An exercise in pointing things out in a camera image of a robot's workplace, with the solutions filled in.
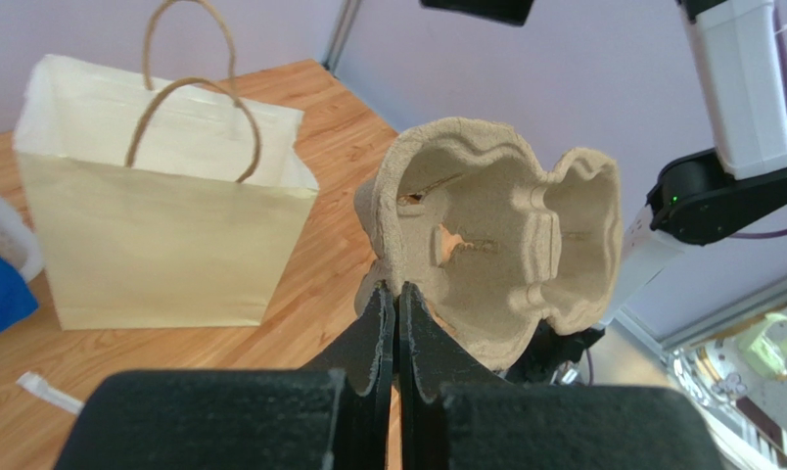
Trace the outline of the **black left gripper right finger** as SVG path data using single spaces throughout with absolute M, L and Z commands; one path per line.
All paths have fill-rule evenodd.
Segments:
M 702 414 L 659 387 L 514 385 L 433 319 L 419 288 L 398 299 L 406 469 L 718 469 Z

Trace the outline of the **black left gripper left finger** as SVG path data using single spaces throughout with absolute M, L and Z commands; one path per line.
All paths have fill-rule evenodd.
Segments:
M 383 283 L 328 347 L 292 370 L 131 370 L 78 415 L 60 469 L 382 469 L 394 299 Z

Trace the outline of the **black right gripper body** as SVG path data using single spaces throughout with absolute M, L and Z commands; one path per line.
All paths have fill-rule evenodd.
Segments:
M 587 328 L 562 336 L 541 320 L 521 356 L 504 372 L 504 379 L 513 384 L 549 384 L 559 366 L 578 364 L 604 335 L 604 329 Z

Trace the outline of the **pulp cardboard cup carrier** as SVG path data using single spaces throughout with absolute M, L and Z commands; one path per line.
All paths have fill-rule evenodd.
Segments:
M 416 285 L 486 368 L 503 371 L 540 323 L 568 336 L 599 323 L 623 244 L 619 168 L 574 148 L 543 168 L 510 125 L 446 117 L 402 132 L 354 210 L 374 260 L 356 310 L 385 282 Z

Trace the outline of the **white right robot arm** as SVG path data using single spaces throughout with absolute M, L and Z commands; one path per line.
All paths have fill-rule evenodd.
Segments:
M 678 5 L 714 145 L 668 163 L 628 229 L 620 274 L 602 319 L 560 336 L 541 327 L 502 377 L 545 382 L 587 353 L 622 307 L 693 246 L 742 238 L 787 205 L 787 64 L 771 1 Z

